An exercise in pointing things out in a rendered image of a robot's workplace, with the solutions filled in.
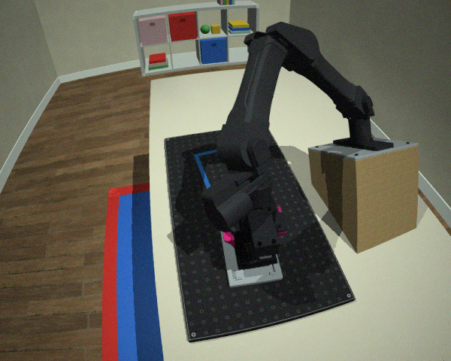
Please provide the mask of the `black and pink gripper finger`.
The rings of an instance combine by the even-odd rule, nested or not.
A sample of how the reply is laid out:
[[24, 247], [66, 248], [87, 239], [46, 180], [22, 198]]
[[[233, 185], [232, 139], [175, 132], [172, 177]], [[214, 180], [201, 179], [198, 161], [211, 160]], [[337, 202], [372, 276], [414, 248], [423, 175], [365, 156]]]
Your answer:
[[[282, 210], [281, 210], [281, 208], [280, 208], [280, 207], [278, 207], [278, 209], [279, 209], [279, 212], [282, 212]], [[288, 231], [288, 230], [287, 230], [287, 231]], [[286, 232], [278, 232], [278, 233], [277, 233], [278, 237], [280, 237], [281, 235], [284, 235], [284, 234], [286, 234], [286, 233], [287, 233], [287, 231], [286, 231]]]
[[223, 232], [224, 241], [228, 244], [231, 244], [232, 247], [235, 247], [235, 238], [230, 232]]

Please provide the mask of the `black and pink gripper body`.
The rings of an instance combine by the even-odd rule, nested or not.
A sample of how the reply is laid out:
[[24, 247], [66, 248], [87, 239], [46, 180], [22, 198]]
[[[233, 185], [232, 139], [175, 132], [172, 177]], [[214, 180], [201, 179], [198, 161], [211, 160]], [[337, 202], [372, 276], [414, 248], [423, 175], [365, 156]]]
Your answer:
[[[276, 208], [277, 208], [277, 216], [276, 216], [276, 221], [275, 221], [276, 231], [277, 231], [277, 233], [278, 232], [286, 232], [288, 230], [288, 226], [287, 226], [287, 223], [286, 223], [286, 219], [285, 219], [284, 213], [283, 212], [279, 212], [278, 207], [277, 207], [277, 203], [276, 203], [275, 200], [274, 200], [274, 203], [275, 203]], [[270, 202], [264, 207], [254, 208], [253, 211], [263, 210], [263, 209], [267, 208], [269, 206], [269, 204], [270, 204]], [[230, 231], [231, 231], [232, 235], [235, 235], [235, 233], [241, 232], [239, 223], [235, 224], [227, 232], [230, 232]]]

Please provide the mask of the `blue tape outline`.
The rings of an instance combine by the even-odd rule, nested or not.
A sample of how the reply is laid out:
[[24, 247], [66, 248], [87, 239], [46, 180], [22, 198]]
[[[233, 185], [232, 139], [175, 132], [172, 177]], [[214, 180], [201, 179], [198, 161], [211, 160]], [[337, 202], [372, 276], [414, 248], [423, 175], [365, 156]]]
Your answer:
[[209, 183], [209, 181], [207, 179], [207, 176], [206, 176], [206, 174], [204, 172], [204, 169], [203, 169], [203, 166], [202, 166], [201, 161], [199, 159], [199, 156], [206, 155], [206, 154], [209, 154], [209, 153], [215, 153], [215, 152], [216, 152], [216, 150], [212, 150], [212, 151], [208, 151], [208, 152], [204, 152], [204, 153], [194, 154], [195, 160], [196, 160], [196, 162], [198, 164], [198, 167], [199, 167], [199, 170], [201, 172], [201, 176], [203, 177], [204, 183], [205, 183], [207, 188], [210, 187], [210, 183]]

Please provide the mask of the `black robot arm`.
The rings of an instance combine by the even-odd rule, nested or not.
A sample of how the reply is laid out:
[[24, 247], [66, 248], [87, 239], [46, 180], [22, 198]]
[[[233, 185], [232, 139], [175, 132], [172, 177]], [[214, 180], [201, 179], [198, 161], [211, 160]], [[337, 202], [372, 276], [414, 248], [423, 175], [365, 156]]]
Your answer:
[[[348, 119], [350, 138], [333, 140], [333, 144], [379, 151], [392, 148], [393, 143], [373, 141], [371, 97], [323, 57], [312, 31], [278, 22], [265, 32], [247, 35], [244, 43], [249, 47], [247, 66], [216, 146], [229, 172], [202, 192], [201, 200], [207, 218], [219, 231], [227, 232], [239, 223], [241, 232], [249, 231], [253, 257], [266, 259], [278, 254], [280, 247], [271, 196], [273, 177], [267, 169], [273, 165], [268, 129], [281, 67], [314, 83]], [[267, 208], [253, 211], [269, 202]]]

